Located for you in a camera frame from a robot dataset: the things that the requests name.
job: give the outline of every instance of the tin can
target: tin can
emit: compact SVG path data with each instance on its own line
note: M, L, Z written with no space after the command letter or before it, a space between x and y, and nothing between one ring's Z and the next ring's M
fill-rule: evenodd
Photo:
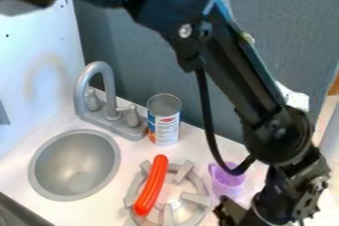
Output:
M151 142L161 147L176 144L180 135L181 101L170 94L159 94L148 101L147 108Z

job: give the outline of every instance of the silver faucet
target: silver faucet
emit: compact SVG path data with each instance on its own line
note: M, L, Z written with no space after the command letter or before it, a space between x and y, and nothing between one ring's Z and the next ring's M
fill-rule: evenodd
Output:
M103 76L107 102L99 101L92 89L87 90L90 79L98 72ZM82 120L128 140L139 141L147 134L147 120L139 115L136 105L117 107L113 70L103 61L89 64L78 78L74 89L74 108L75 114Z

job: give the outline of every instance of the gray wall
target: gray wall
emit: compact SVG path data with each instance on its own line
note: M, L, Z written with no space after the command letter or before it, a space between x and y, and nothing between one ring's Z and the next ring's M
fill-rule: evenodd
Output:
M310 95L315 122L339 55L338 0L231 0L238 23L256 38L256 46L274 77ZM104 60L114 68L121 97L145 105L154 94L168 92L183 102L183 120L201 126L193 74L176 64L168 44L131 21L124 10L103 11L75 2L88 62ZM227 98L212 83L210 94L219 134L242 140Z

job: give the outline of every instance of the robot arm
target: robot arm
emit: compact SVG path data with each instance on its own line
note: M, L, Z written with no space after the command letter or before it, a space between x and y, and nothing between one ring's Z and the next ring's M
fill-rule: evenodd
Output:
M24 1L40 7L53 2ZM265 188L239 225L284 225L318 211L329 168L312 146L312 127L305 114L285 105L251 39L232 21L222 0L85 1L126 8L137 23L170 43L185 71L196 72L208 145L225 171L241 174L255 160L270 166ZM217 149L205 72L233 103L243 126L250 155L236 169L225 166ZM220 225L232 226L226 203L223 199L215 213Z

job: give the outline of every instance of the toy stove burner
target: toy stove burner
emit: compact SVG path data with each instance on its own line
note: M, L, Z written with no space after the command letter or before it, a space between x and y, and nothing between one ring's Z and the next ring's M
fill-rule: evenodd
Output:
M169 165L157 203L147 217L136 215L132 208L145 186L151 163L145 161L140 168L142 171L137 174L124 198L125 207L130 209L137 225L198 225L211 206L211 198L201 178L193 172L192 162L186 161L182 166Z

